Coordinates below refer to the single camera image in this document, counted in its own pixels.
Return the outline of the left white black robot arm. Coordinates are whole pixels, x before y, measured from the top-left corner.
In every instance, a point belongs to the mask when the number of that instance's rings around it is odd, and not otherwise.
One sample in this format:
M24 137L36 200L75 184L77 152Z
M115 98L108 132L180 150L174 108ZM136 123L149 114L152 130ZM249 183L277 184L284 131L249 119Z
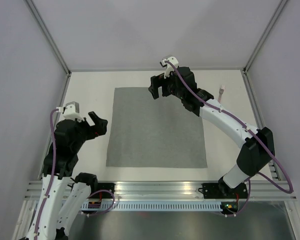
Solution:
M40 198L24 239L67 240L83 203L98 195L97 176L83 172L75 177L70 195L63 199L83 144L107 133L106 119L93 111L88 115L93 125L76 113L50 126L52 143L43 162Z

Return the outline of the grey cloth napkin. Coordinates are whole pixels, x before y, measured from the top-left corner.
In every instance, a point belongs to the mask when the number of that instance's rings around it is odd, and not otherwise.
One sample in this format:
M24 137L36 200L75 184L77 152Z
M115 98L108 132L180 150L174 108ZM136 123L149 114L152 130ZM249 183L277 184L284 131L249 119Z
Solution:
M153 99L146 87L116 88L106 166L205 169L203 121L174 96Z

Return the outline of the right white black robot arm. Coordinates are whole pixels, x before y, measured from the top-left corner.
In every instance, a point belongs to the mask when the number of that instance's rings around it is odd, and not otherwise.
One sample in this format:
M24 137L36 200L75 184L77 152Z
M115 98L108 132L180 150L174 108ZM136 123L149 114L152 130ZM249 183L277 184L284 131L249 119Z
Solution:
M225 110L211 93L197 86L189 67L178 67L169 76L163 73L152 76L148 90L153 99L159 98L159 91L163 97L177 97L186 110L215 125L240 148L235 165L218 180L221 196L231 197L237 186L271 161L275 153L272 131L249 125Z

